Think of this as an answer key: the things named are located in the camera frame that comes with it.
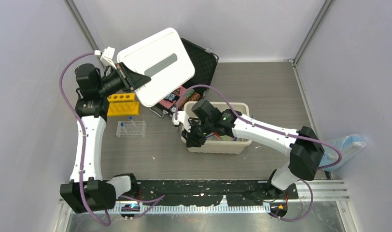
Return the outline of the beige plastic bin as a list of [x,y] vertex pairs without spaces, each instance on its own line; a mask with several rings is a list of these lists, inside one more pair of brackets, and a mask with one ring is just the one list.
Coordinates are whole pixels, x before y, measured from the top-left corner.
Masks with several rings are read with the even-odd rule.
[[[183,107],[183,110],[189,115],[189,117],[196,117],[196,115],[191,110],[195,103],[196,101],[188,101]],[[226,102],[210,101],[210,103],[214,107],[218,108],[221,112],[229,109]],[[230,102],[230,104],[236,111],[250,116],[250,111],[247,104],[242,102]],[[234,138],[230,136],[221,136],[222,139],[220,139],[214,134],[208,135],[211,135],[211,137],[207,138],[202,147],[187,147],[187,150],[192,153],[240,154],[247,146],[252,143],[252,140],[243,138],[237,138],[237,140],[234,140]]]

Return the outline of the yellow test tube rack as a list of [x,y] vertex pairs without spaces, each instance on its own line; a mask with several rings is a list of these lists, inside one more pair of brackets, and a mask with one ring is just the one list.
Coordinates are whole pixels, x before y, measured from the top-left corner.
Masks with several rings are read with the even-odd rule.
[[140,103],[135,93],[112,94],[107,98],[109,108],[107,116],[137,116],[140,114]]

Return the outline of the white bin lid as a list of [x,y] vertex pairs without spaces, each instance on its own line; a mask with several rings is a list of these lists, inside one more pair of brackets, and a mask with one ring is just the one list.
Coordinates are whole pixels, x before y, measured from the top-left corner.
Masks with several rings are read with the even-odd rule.
[[173,28],[166,28],[120,51],[117,61],[150,77],[134,92],[145,107],[152,107],[195,75],[195,67]]

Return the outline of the clear plastic well plate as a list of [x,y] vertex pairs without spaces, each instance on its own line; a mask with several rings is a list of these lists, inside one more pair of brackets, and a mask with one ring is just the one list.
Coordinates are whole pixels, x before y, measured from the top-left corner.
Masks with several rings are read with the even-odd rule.
[[119,123],[117,123],[116,136],[118,138],[130,137],[130,136],[141,136],[145,137],[146,134],[146,122],[135,121],[135,126],[130,124],[130,121],[122,121],[126,131],[121,131]]

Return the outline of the white squeeze bottle red cap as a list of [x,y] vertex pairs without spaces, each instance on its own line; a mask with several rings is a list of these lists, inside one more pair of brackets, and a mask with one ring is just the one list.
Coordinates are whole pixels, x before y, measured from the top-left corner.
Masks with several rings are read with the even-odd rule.
[[219,133],[217,133],[217,132],[214,132],[213,133],[220,141],[223,141],[224,140],[224,135],[221,135],[221,134],[219,134]]

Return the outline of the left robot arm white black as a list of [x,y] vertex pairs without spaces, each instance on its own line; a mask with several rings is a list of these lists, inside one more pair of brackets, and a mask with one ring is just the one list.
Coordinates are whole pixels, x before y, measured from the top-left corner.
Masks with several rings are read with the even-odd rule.
[[133,174],[120,174],[106,181],[101,173],[101,146],[109,109],[108,97],[121,90],[136,90],[151,78],[117,63],[101,76],[99,68],[86,63],[75,71],[78,100],[71,107],[78,126],[75,165],[68,183],[60,186],[60,196],[75,213],[114,208],[116,200],[138,197],[140,188]]

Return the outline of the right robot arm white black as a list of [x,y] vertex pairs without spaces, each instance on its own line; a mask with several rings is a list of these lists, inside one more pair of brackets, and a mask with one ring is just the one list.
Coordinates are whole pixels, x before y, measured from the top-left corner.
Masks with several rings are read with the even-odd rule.
[[280,198],[299,180],[314,180],[324,148],[312,128],[303,126],[295,130],[273,126],[236,111],[232,106],[220,111],[207,100],[197,101],[191,111],[194,117],[179,111],[173,118],[174,124],[182,123],[187,147],[202,147],[207,135],[216,133],[252,140],[288,156],[288,162],[272,172],[265,186],[272,198]]

